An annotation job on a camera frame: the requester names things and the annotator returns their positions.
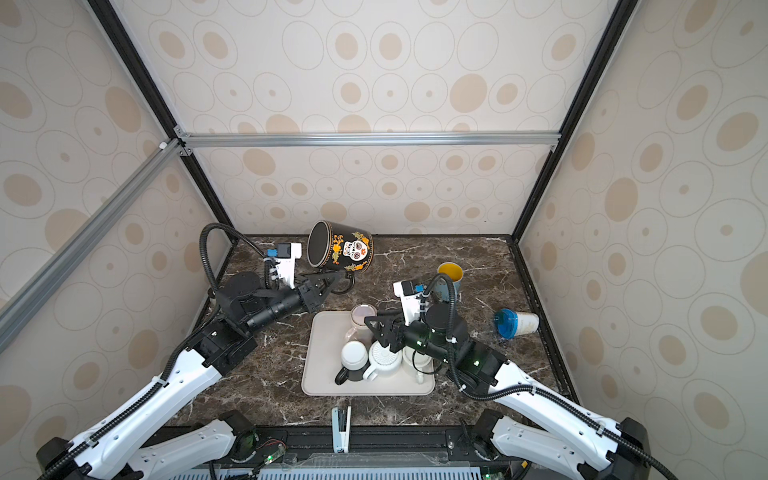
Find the black white mug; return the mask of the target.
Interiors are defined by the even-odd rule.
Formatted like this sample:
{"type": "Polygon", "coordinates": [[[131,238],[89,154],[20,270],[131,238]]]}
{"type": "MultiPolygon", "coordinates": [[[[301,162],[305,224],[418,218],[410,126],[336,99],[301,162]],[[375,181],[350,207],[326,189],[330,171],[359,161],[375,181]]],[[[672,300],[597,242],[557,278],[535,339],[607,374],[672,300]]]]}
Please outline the black white mug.
{"type": "Polygon", "coordinates": [[[368,348],[360,341],[349,341],[341,350],[340,361],[341,368],[334,378],[336,385],[362,381],[370,366],[368,348]]]}

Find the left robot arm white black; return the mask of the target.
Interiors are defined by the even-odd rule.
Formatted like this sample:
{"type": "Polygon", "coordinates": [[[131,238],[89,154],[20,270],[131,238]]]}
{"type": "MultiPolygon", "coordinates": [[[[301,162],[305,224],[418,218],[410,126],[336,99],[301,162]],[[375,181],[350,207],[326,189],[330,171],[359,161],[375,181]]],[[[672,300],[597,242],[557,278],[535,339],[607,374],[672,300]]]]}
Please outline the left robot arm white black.
{"type": "Polygon", "coordinates": [[[294,314],[317,313],[335,285],[353,280],[373,259],[370,233],[321,220],[307,241],[313,272],[284,288],[268,274],[240,272],[220,283],[211,268],[208,236],[222,230],[252,246],[247,236],[221,223],[199,236],[203,271],[215,307],[209,318],[172,351],[161,373],[104,420],[71,440],[55,437],[38,450],[44,479],[147,479],[129,461],[142,445],[199,393],[217,383],[255,349],[256,335],[294,314]]]}

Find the black skull mug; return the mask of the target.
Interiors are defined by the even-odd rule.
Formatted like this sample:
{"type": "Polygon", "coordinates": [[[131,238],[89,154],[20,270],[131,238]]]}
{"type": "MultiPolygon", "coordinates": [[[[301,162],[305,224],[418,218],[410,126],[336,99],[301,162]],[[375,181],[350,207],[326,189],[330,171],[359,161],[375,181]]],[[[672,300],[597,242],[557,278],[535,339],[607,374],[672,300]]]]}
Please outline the black skull mug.
{"type": "Polygon", "coordinates": [[[332,293],[348,293],[355,285],[355,275],[373,263],[374,239],[370,232],[328,220],[317,222],[307,240],[307,261],[321,273],[342,272],[332,293]]]}

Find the blue butterfly mug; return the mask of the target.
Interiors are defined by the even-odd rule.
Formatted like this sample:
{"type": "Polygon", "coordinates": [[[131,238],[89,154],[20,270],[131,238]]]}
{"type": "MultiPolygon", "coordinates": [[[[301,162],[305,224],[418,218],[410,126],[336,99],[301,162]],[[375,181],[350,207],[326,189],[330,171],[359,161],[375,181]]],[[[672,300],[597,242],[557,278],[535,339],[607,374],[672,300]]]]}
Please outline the blue butterfly mug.
{"type": "MultiPolygon", "coordinates": [[[[464,278],[463,268],[454,262],[444,262],[437,268],[438,274],[444,274],[450,278],[450,284],[453,286],[456,301],[460,298],[461,281],[464,278]]],[[[449,288],[445,281],[439,280],[433,289],[434,297],[443,303],[449,301],[449,288]]]]}

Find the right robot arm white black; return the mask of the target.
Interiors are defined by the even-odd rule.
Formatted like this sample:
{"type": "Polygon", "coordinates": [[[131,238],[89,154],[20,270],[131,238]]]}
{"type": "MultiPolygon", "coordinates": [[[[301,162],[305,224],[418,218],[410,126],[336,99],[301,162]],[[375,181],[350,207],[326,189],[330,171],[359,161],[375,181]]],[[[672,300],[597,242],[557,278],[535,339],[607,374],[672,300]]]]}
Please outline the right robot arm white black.
{"type": "Polygon", "coordinates": [[[496,402],[534,422],[521,425],[496,411],[477,422],[474,443],[485,457],[516,457],[570,479],[647,479],[674,473],[651,454],[639,422],[594,413],[549,389],[504,354],[472,339],[459,315],[452,280],[436,274],[422,289],[400,284],[400,310],[364,322],[393,353],[410,348],[444,366],[464,397],[496,402]]]}

